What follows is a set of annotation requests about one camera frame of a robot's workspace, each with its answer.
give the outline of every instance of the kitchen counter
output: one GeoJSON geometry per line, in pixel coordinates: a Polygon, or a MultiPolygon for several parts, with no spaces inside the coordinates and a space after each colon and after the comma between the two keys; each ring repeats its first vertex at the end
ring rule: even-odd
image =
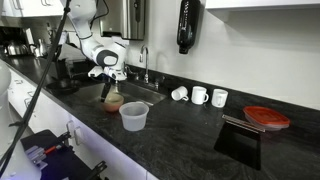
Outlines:
{"type": "MultiPolygon", "coordinates": [[[[2,59],[34,83],[39,81],[42,69],[33,57],[2,59]]],[[[54,79],[48,76],[46,81],[54,79]]],[[[317,110],[232,90],[223,109],[213,107],[210,101],[198,106],[168,96],[150,108],[143,130],[129,132],[118,113],[106,113],[98,103],[85,103],[74,94],[47,94],[159,179],[320,179],[317,110]],[[275,109],[291,120],[288,129],[260,134],[261,170],[215,150],[225,127],[222,114],[245,119],[242,108],[248,105],[275,109]]]]}

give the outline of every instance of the white mug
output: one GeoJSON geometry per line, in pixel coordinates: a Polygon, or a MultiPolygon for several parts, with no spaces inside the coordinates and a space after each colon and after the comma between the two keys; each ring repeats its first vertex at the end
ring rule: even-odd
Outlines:
{"type": "Polygon", "coordinates": [[[211,104],[215,107],[222,108],[226,104],[228,91],[223,89],[215,89],[212,94],[211,104]]]}
{"type": "Polygon", "coordinates": [[[194,86],[192,88],[192,97],[191,97],[191,101],[194,104],[198,104],[201,105],[204,102],[207,102],[209,99],[209,95],[206,94],[207,89],[204,87],[200,87],[200,86],[194,86]]]}
{"type": "Polygon", "coordinates": [[[179,88],[175,89],[171,93],[171,97],[175,101],[179,101],[180,99],[188,101],[189,98],[187,95],[188,95],[188,90],[184,86],[180,86],[179,88]]]}

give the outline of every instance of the plastic cup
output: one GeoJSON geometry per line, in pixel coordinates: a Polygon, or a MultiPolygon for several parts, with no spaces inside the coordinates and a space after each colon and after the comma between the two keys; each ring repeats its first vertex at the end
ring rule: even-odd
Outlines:
{"type": "Polygon", "coordinates": [[[128,131],[139,131],[146,125],[149,107],[141,102],[130,102],[119,109],[123,127],[128,131]]]}

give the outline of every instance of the white wall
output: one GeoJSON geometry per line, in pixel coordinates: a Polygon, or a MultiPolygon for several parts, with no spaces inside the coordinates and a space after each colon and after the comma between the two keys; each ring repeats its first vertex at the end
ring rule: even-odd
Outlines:
{"type": "Polygon", "coordinates": [[[181,1],[147,2],[146,38],[130,42],[129,64],[144,67],[147,44],[153,70],[320,110],[320,9],[234,12],[224,23],[202,0],[196,44],[181,55],[181,1]]]}

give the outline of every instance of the cable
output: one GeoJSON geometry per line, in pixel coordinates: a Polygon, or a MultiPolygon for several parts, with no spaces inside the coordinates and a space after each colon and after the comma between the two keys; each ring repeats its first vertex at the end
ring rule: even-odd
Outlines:
{"type": "MultiPolygon", "coordinates": [[[[104,5],[105,5],[106,8],[107,8],[107,12],[106,12],[105,14],[99,15],[99,16],[97,16],[97,17],[96,17],[96,15],[94,15],[94,16],[93,16],[93,19],[92,19],[91,22],[90,22],[90,29],[92,28],[93,22],[94,22],[96,19],[99,19],[99,18],[101,18],[101,17],[107,16],[107,15],[109,14],[109,6],[108,6],[108,4],[106,3],[106,0],[103,0],[103,3],[104,3],[104,5]]],[[[99,5],[99,0],[97,0],[97,2],[96,2],[96,7],[97,7],[97,9],[98,9],[98,5],[99,5]]]]}
{"type": "Polygon", "coordinates": [[[22,124],[21,124],[21,126],[18,127],[18,130],[17,130],[17,132],[16,132],[16,134],[14,136],[12,144],[10,145],[10,147],[7,149],[7,151],[4,153],[4,155],[2,156],[2,158],[0,160],[0,167],[1,167],[0,179],[1,179],[4,171],[6,170],[8,164],[9,164],[9,161],[11,159],[11,156],[12,156],[12,153],[14,151],[15,146],[17,145],[18,141],[20,140],[20,138],[21,138],[23,132],[25,131],[25,129],[28,127],[29,120],[30,120],[32,112],[33,112],[33,110],[34,110],[34,108],[36,106],[36,103],[37,103],[38,97],[40,95],[42,86],[43,86],[43,84],[45,82],[46,75],[48,74],[48,71],[50,69],[51,62],[55,57],[55,51],[53,51],[53,50],[57,49],[57,47],[58,47],[60,36],[61,36],[62,30],[63,30],[64,24],[66,22],[67,13],[70,12],[70,8],[69,8],[70,1],[71,0],[67,0],[67,2],[66,2],[66,7],[64,8],[64,14],[63,14],[63,17],[62,17],[62,19],[60,21],[59,28],[58,28],[55,40],[53,42],[52,49],[49,52],[49,55],[47,57],[46,68],[45,68],[45,70],[44,70],[44,72],[42,74],[40,83],[39,83],[39,85],[38,85],[38,87],[37,87],[37,89],[36,89],[36,91],[35,91],[35,93],[33,95],[33,98],[31,99],[31,102],[30,102],[29,106],[27,107],[26,112],[23,115],[22,124]]]}

